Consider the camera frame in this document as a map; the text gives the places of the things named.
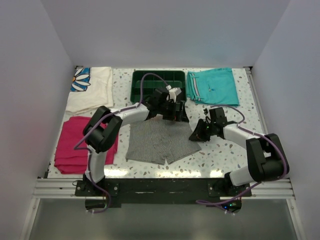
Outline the grey striped underwear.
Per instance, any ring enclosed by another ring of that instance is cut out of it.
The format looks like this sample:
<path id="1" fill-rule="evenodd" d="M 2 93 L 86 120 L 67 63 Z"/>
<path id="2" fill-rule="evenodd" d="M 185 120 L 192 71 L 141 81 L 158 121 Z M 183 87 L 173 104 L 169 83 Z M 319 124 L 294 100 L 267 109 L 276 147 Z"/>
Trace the grey striped underwear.
<path id="1" fill-rule="evenodd" d="M 130 125 L 127 160 L 158 165 L 172 164 L 202 148 L 189 140 L 192 129 L 187 122 L 160 118 Z"/>

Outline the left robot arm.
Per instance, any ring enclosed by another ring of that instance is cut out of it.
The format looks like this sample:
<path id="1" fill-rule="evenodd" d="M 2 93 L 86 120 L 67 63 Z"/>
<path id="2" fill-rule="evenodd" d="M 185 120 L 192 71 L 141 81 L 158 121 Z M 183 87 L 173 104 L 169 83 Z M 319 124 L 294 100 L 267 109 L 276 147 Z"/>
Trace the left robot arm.
<path id="1" fill-rule="evenodd" d="M 139 102 L 120 109 L 100 106 L 83 129 L 83 138 L 74 147 L 75 150 L 87 150 L 88 162 L 85 171 L 86 191 L 99 196 L 104 190 L 104 164 L 93 160 L 93 153 L 107 152 L 116 142 L 117 135 L 126 125 L 150 120 L 157 115 L 164 120 L 188 122 L 186 98 L 179 87 L 160 87 Z"/>

